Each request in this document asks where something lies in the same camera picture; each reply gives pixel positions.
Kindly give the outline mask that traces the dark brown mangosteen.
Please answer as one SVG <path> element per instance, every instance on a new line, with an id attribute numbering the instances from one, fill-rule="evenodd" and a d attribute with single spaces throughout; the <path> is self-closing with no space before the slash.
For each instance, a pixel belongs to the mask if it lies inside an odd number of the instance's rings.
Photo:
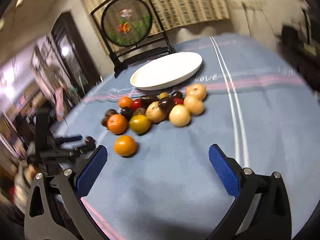
<path id="1" fill-rule="evenodd" d="M 105 119 L 109 119 L 112 115 L 118 114 L 118 112 L 115 109 L 109 109 L 105 113 Z"/>

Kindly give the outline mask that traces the orange tangerine front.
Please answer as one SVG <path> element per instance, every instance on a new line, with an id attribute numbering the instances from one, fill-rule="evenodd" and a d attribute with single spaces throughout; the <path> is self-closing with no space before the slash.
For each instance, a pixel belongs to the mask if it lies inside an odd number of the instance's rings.
<path id="1" fill-rule="evenodd" d="M 122 157 L 129 157 L 137 152 L 138 145 L 129 135 L 120 136 L 114 143 L 114 152 Z"/>

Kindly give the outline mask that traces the small orange tangerine back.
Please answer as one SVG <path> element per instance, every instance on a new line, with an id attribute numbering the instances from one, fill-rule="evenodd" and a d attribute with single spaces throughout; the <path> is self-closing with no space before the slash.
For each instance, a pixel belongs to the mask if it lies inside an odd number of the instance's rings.
<path id="1" fill-rule="evenodd" d="M 133 100 L 131 98 L 129 98 L 128 96 L 123 96 L 119 99 L 118 105 L 120 108 L 127 107 L 127 108 L 131 109 L 131 107 L 133 105 Z"/>

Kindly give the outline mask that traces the yellow green citrus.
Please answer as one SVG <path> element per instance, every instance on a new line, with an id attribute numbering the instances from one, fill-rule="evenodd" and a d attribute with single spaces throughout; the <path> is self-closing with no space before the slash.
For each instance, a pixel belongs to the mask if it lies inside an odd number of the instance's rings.
<path id="1" fill-rule="evenodd" d="M 149 119 L 142 114 L 133 116 L 129 121 L 129 128 L 136 134 L 144 134 L 151 127 Z"/>

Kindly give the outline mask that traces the red cherry tomato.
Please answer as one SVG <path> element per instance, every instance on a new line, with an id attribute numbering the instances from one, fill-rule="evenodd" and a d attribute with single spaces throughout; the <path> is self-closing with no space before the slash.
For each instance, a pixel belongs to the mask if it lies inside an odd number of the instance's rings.
<path id="1" fill-rule="evenodd" d="M 175 105 L 182 105 L 184 102 L 183 98 L 173 98 Z"/>
<path id="2" fill-rule="evenodd" d="M 135 111 L 135 110 L 139 109 L 141 106 L 142 106 L 142 102 L 140 99 L 133 100 L 133 102 L 131 104 L 131 110 Z"/>

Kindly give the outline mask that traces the tan speckled round fruit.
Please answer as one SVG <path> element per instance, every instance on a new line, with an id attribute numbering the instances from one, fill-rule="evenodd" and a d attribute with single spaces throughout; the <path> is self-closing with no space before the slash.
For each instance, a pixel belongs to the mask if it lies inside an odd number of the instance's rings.
<path id="1" fill-rule="evenodd" d="M 151 103 L 146 109 L 146 117 L 154 124 L 158 124 L 166 119 L 166 113 L 160 109 L 158 101 Z"/>

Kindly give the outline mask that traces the small yellow green fruit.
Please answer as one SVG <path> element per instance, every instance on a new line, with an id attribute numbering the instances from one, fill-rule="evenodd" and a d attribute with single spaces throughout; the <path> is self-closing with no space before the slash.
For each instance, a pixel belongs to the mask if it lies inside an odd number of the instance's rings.
<path id="1" fill-rule="evenodd" d="M 167 92 L 162 92 L 161 94 L 159 94 L 158 99 L 161 100 L 167 97 L 169 97 L 169 94 Z"/>

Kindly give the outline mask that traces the dark purple plum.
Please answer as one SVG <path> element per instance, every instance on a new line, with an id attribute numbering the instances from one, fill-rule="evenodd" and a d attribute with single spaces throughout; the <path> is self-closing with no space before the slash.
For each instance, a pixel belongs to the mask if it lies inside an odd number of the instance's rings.
<path id="1" fill-rule="evenodd" d="M 170 111 L 174 108 L 175 102 L 174 102 L 173 98 L 168 96 L 168 97 L 164 97 L 164 98 L 160 99 L 158 102 L 158 106 L 163 112 L 169 114 Z"/>

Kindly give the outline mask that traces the pale round fruit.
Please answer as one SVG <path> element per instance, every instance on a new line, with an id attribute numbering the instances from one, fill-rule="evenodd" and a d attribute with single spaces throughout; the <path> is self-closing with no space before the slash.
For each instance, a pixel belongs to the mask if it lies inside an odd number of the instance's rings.
<path id="1" fill-rule="evenodd" d="M 186 96 L 183 104 L 191 115 L 200 115 L 204 111 L 204 103 L 195 96 Z"/>
<path id="2" fill-rule="evenodd" d="M 169 114 L 169 121 L 176 127 L 184 127 L 191 121 L 191 116 L 183 105 L 176 105 Z"/>
<path id="3" fill-rule="evenodd" d="M 204 100 L 207 95 L 207 88 L 203 84 L 195 83 L 186 88 L 185 94 L 186 96 L 194 96 L 198 100 Z"/>

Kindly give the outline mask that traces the pale round fruit back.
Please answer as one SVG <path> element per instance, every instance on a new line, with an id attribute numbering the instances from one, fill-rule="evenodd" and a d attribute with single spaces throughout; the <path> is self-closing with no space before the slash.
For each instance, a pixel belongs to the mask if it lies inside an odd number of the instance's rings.
<path id="1" fill-rule="evenodd" d="M 195 83 L 186 88 L 185 94 L 186 96 L 194 96 L 198 100 L 204 100 L 207 95 L 207 88 L 203 84 Z"/>

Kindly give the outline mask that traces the dark wooden cabinet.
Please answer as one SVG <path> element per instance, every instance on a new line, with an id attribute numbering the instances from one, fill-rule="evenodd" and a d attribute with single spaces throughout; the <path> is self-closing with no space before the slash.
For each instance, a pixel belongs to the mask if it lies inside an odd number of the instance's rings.
<path id="1" fill-rule="evenodd" d="M 83 98 L 100 81 L 100 73 L 69 11 L 60 14 L 51 34 L 71 84 Z"/>

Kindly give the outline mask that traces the blue striped tablecloth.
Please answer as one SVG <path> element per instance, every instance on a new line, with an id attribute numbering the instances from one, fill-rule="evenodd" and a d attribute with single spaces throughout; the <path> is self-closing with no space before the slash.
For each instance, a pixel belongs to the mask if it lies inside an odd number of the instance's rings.
<path id="1" fill-rule="evenodd" d="M 188 85 L 207 87 L 205 110 L 188 126 L 169 121 L 136 135 L 131 158 L 113 150 L 116 136 L 100 121 L 122 96 L 142 92 L 130 84 L 136 66 L 109 76 L 67 115 L 56 135 L 91 136 L 108 160 L 82 199 L 110 239 L 205 239 L 233 202 L 208 158 L 217 144 L 257 174 L 279 172 L 289 195 L 292 234 L 318 215 L 319 104 L 302 77 L 252 38 L 235 34 L 176 46 L 202 56 Z"/>

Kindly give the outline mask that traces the white oval plate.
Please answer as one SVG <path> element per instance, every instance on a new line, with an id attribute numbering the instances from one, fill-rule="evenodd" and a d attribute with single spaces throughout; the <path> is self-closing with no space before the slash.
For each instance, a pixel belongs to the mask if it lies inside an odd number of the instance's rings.
<path id="1" fill-rule="evenodd" d="M 192 77 L 202 61 L 202 56 L 195 52 L 166 55 L 136 70 L 130 77 L 130 84 L 144 91 L 173 87 Z"/>

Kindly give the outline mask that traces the goldfish round screen ornament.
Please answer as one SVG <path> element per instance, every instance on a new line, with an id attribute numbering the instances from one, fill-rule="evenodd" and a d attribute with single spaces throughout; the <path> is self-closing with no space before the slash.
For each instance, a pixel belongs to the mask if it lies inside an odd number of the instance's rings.
<path id="1" fill-rule="evenodd" d="M 175 52 L 151 0 L 104 0 L 90 12 L 114 65 L 114 76 L 130 65 Z"/>

